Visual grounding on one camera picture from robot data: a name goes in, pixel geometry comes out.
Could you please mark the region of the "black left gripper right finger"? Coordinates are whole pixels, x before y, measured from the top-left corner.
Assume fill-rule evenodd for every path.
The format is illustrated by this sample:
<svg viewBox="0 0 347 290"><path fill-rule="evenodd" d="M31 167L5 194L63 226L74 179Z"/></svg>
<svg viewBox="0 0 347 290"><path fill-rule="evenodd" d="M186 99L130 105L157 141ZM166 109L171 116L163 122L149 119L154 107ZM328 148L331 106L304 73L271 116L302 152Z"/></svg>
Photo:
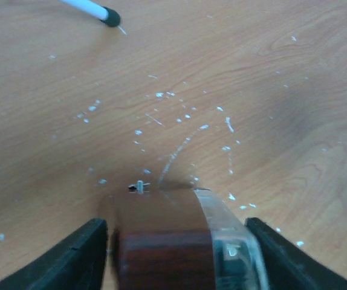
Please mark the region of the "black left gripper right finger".
<svg viewBox="0 0 347 290"><path fill-rule="evenodd" d="M270 289L347 289L347 279L317 262L257 217L245 226L258 240Z"/></svg>

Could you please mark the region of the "white tripod music stand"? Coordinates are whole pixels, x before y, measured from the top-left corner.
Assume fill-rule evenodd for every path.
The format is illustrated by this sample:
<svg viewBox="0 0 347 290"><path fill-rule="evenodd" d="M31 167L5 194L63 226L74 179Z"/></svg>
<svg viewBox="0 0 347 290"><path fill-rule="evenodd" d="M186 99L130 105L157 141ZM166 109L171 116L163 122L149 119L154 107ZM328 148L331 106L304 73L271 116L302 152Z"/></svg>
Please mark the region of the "white tripod music stand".
<svg viewBox="0 0 347 290"><path fill-rule="evenodd" d="M118 27L121 23L120 15L113 9L101 6L90 0L60 0L80 11L83 11L109 27Z"/></svg>

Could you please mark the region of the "brown wooden metronome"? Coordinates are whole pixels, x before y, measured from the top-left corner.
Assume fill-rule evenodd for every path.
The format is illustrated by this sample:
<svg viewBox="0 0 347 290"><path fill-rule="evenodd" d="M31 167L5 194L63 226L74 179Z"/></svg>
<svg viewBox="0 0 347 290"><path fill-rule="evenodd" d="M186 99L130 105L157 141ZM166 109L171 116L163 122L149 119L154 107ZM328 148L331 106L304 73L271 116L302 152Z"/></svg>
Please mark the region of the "brown wooden metronome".
<svg viewBox="0 0 347 290"><path fill-rule="evenodd" d="M212 235L192 184L104 195L108 274L116 289L215 289Z"/></svg>

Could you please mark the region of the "clear plastic metronome cover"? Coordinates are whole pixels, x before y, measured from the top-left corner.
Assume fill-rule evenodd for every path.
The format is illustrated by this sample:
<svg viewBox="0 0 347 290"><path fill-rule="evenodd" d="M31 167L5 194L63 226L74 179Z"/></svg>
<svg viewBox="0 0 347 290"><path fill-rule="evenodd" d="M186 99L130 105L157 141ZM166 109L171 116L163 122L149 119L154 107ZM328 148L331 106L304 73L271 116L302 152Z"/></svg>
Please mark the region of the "clear plastic metronome cover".
<svg viewBox="0 0 347 290"><path fill-rule="evenodd" d="M212 237L216 289L269 289L259 242L224 201L207 188L196 197Z"/></svg>

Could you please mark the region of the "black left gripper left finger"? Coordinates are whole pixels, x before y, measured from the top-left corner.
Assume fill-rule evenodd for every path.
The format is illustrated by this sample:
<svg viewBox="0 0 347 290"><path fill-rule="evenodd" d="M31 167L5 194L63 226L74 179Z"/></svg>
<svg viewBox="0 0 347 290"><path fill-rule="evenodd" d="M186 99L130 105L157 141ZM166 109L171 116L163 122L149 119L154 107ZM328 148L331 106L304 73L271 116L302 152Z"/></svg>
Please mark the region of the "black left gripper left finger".
<svg viewBox="0 0 347 290"><path fill-rule="evenodd" d="M108 227L94 218L0 281L0 289L101 289Z"/></svg>

